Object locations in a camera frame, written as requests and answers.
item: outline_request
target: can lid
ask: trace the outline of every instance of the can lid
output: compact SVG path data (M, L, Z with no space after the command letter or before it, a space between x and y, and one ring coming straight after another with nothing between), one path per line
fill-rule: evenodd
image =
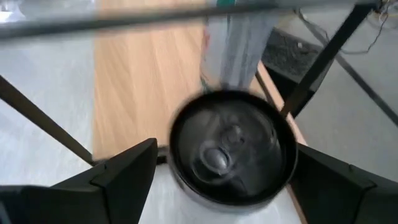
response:
M191 188L234 204L280 185L285 154L267 113L239 98L209 98L188 107L174 125L170 147Z

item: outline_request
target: black metal frame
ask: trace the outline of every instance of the black metal frame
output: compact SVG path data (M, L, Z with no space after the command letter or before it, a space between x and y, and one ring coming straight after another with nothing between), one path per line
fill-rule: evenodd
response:
M376 6L376 4L355 5L336 34L319 53L317 59L315 59L291 96L286 100L281 111L283 116L287 116L290 111L296 111L299 108L306 97L307 90L312 86L315 80L320 78L322 71L324 71L330 61L334 60L341 47Z
M200 16L219 16L227 13L242 13L242 12L251 12L258 10L266 10L272 8L278 8L275 5L260 5L261 7L254 7L253 5L249 6L239 6L237 8L226 7L223 9L211 9L210 11L206 11L204 9L199 9L196 13L192 14L193 11L180 12L177 15L171 15L170 12L165 12L162 15L168 15L166 20L178 20L184 17L193 18ZM328 63L334 59L340 48L344 45L344 43L348 40L351 34L358 28L360 23L366 18L366 16L377 6L375 3L367 3L367 4L358 4L355 5L354 9L351 11L350 15L344 21L342 26L338 29L336 34L330 40L330 42L325 46L325 48L321 51L313 65L310 67L308 72L303 77L302 81L298 84L297 88L294 90L292 95L285 102L285 106L282 108L281 113L284 116L287 116L288 113L292 110L297 109L298 105L302 103L303 98L305 97L306 90L312 85L312 83L319 78L322 74L322 71L328 65ZM131 19L137 22L137 17L129 17L130 21L125 21L125 23L116 23L116 21L108 22L103 24L102 26L97 25L93 26L93 24L85 23L85 26L79 24L74 24L76 27L69 27L70 29L43 29L43 27L32 25L31 28L26 27L24 25L19 27L14 27L13 29L9 29L8 32L2 33L0 32L0 40L3 39L11 39L14 37L28 37L32 35L43 35L43 34L54 34L54 33L65 33L70 31L77 31L82 29L100 29L104 27L110 27L112 25L126 26L128 24L132 24ZM159 16L146 17L138 20L138 23L147 24L151 22L159 22ZM259 83L264 83L262 78L259 75L256 75ZM261 88L267 97L270 96L267 91L265 85L261 85ZM85 162L89 163L92 166L98 164L93 160L92 154L85 149L79 142L77 142L74 138L72 138L64 129L62 129L55 121L53 121L50 117L48 117L43 111L41 111L36 105L33 104L28 98L26 98L21 92L19 92L15 87L13 87L6 79L0 76L0 99L4 100L8 105L13 107L15 110L24 115L31 122L36 124L38 127L43 129L47 134L51 135L58 142L63 144L73 153L75 153L78 157L83 159Z

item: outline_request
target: cable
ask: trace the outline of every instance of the cable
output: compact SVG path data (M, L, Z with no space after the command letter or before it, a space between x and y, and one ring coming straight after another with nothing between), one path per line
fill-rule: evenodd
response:
M392 7L392 8L396 8L396 6L398 6L398 2L393 2L393 3L390 3L390 4L388 4L389 3L389 1L387 2L387 4L386 4L386 7L381 11L381 13L380 13L380 15L379 15L379 23L380 24L383 24L383 20L382 20L382 17L384 16L384 15L386 15L386 17L397 17L398 16L398 14L397 13L393 13L393 14L390 14L389 13L389 9L390 9L390 7ZM385 27L387 30L397 30L397 26L395 26L395 27Z
M316 23L314 23L314 22L309 21L308 19L306 19L306 18L304 17L304 15L302 14L301 9L298 9L297 13L298 13L298 16L300 16L300 17L302 18L302 20L303 20L305 23L307 23L308 25L313 26L314 28L316 28L316 29L319 30L320 32L324 33L326 40L327 40L327 41L330 41L328 32L327 32L324 28L322 28L320 25L318 25L318 24L316 24ZM374 41L369 45L369 47L368 47L366 50L360 50L360 51L352 51L352 52L350 52L350 51L347 51L347 50L344 50L344 49L340 49L340 52L343 53L343 54L346 54L346 55L364 55L364 54L369 53L369 51L371 50L371 48L374 46L374 44L377 42L378 38L380 37L381 32L382 32L382 30L383 30L383 26L384 26L384 24L386 23L388 17L389 17L389 15L386 14L386 18L384 18L384 20L383 20L383 22L382 22L382 24L381 24L381 26L380 26L379 32L377 33L376 38L374 39Z

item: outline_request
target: can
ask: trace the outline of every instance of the can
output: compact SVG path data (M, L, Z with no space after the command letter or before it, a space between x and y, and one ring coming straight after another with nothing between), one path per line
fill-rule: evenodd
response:
M251 3L243 0L207 0L209 5ZM203 31L200 80L205 90L249 88L266 47L276 12L254 12L207 18Z
M279 112L241 90L210 91L177 115L167 163L180 188L219 212L268 205L293 176L297 143Z

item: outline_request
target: floor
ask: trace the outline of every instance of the floor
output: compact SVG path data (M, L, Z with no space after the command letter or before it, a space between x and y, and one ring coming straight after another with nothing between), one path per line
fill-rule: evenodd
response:
M332 36L350 8L331 11L304 9L303 12L308 20ZM285 23L284 30L320 44L298 18ZM377 32L368 22L362 23L344 49L366 49ZM395 46L396 34L385 30L368 54L344 55L344 58L398 113ZM398 181L398 128L337 62L331 66L318 92L296 121L309 146Z
M91 12L91 1L19 1L11 20ZM0 45L0 74L92 151L93 34ZM0 184L53 185L90 166L0 101Z

